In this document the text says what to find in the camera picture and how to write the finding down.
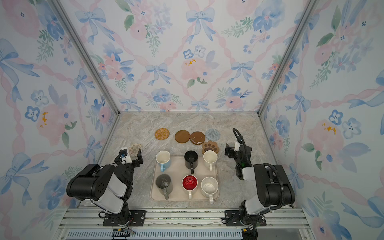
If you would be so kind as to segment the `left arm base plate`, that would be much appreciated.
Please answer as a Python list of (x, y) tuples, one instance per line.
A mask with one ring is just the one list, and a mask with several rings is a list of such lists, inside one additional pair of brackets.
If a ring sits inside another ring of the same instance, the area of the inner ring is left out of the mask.
[(129, 216), (126, 218), (105, 217), (104, 227), (143, 227), (146, 219), (146, 211), (130, 210)]

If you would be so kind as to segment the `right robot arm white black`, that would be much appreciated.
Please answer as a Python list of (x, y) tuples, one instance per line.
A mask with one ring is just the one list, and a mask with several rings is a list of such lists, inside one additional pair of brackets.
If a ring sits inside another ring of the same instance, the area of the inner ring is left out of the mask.
[(239, 218), (245, 226), (255, 225), (265, 214), (292, 205), (294, 189), (281, 165), (252, 164), (252, 148), (246, 145), (241, 133), (233, 128), (236, 137), (233, 147), (226, 145), (225, 156), (236, 162), (236, 176), (241, 181), (254, 182), (256, 194), (239, 206)]

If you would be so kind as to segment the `white and blue mug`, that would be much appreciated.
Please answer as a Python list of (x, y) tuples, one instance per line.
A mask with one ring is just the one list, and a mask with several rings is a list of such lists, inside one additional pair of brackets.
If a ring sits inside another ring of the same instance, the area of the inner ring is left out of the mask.
[(171, 166), (171, 154), (168, 151), (160, 151), (156, 155), (156, 162), (160, 166), (160, 171), (163, 173)]

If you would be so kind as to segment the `woven rattan round coaster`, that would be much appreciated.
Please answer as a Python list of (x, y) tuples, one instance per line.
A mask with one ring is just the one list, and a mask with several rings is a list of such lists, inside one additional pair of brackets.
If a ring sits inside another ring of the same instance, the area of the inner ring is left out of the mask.
[(157, 140), (166, 140), (170, 136), (170, 131), (166, 128), (160, 128), (155, 131), (155, 138)]

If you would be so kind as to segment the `cream mug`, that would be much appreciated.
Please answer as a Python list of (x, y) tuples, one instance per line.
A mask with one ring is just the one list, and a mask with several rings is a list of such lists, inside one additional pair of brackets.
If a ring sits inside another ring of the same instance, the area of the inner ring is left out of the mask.
[(209, 150), (203, 154), (205, 166), (212, 172), (213, 168), (218, 160), (218, 155), (216, 152)]

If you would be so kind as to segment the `glossy brown wooden coaster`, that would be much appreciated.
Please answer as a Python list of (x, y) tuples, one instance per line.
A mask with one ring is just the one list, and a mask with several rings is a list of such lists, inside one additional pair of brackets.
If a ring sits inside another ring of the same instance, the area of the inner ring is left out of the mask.
[(190, 134), (190, 142), (194, 145), (201, 145), (205, 142), (206, 137), (202, 132), (193, 132)]

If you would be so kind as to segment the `clear patterned glass coaster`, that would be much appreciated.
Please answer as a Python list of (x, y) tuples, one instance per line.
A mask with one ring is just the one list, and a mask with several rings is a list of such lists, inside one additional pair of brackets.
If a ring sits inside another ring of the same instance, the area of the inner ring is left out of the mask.
[(136, 157), (138, 155), (139, 150), (141, 150), (142, 148), (143, 146), (141, 144), (138, 144), (138, 143), (132, 144), (128, 149), (129, 155), (131, 157)]

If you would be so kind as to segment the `matte brown wooden coaster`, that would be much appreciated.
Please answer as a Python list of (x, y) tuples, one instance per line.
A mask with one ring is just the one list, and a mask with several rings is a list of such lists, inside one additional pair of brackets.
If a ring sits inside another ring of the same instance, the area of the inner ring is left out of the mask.
[(175, 133), (175, 140), (180, 144), (187, 143), (190, 140), (190, 133), (186, 130), (180, 130)]

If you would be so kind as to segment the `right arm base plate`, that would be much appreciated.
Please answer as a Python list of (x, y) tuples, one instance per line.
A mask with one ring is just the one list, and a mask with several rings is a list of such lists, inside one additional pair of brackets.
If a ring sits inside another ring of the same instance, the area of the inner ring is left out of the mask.
[(239, 210), (226, 210), (225, 216), (222, 218), (222, 224), (227, 227), (244, 227), (249, 228), (256, 224), (256, 227), (266, 227), (267, 222), (264, 216), (249, 215)]

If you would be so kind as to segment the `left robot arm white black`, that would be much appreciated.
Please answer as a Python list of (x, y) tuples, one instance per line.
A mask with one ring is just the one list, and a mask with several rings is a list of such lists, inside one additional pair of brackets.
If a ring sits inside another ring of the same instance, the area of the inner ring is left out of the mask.
[(135, 168), (143, 164), (141, 150), (131, 159), (127, 149), (121, 149), (112, 164), (89, 164), (67, 185), (67, 195), (78, 200), (90, 200), (102, 211), (104, 227), (142, 227), (146, 211), (130, 210), (128, 199), (133, 191)]

